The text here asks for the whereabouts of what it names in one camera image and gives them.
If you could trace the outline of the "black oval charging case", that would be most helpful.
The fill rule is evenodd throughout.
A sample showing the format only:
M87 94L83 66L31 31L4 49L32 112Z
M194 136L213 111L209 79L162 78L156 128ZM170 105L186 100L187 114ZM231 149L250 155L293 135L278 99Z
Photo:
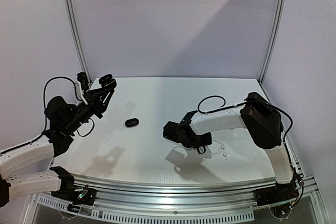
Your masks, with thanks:
M115 88L117 81L112 74L106 74L98 80L102 88Z

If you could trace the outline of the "small black charging case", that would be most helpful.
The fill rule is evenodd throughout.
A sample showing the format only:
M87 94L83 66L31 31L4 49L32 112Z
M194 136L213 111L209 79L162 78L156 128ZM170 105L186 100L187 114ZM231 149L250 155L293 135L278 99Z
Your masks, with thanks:
M139 119L131 118L131 119L127 119L124 124L127 128L131 128L131 127L137 126L139 122L140 122Z

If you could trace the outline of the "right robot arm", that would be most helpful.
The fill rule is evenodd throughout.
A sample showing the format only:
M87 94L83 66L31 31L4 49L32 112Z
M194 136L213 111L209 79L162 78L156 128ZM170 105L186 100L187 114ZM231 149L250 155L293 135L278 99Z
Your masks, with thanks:
M213 110L197 108L187 112L178 123L168 121L163 126L163 137L204 154L205 147L212 144L213 132L246 129L254 144L266 152L276 181L271 196L282 201L291 194L295 178L284 144L287 133L281 119L283 114L283 110L267 102L259 93L251 92L241 103Z

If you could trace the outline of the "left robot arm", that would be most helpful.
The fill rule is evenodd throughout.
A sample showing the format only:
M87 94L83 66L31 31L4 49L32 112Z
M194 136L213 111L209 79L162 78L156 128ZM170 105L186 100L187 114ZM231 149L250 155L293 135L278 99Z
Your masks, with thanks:
M1 206L15 198L45 191L79 204L93 203L90 189L74 185L74 177L60 166L25 176L15 173L38 161L64 154L73 142L75 131L94 115L102 118L116 85L112 81L87 91L78 105L68 104L61 96L52 98L45 108L50 128L35 140L1 151Z

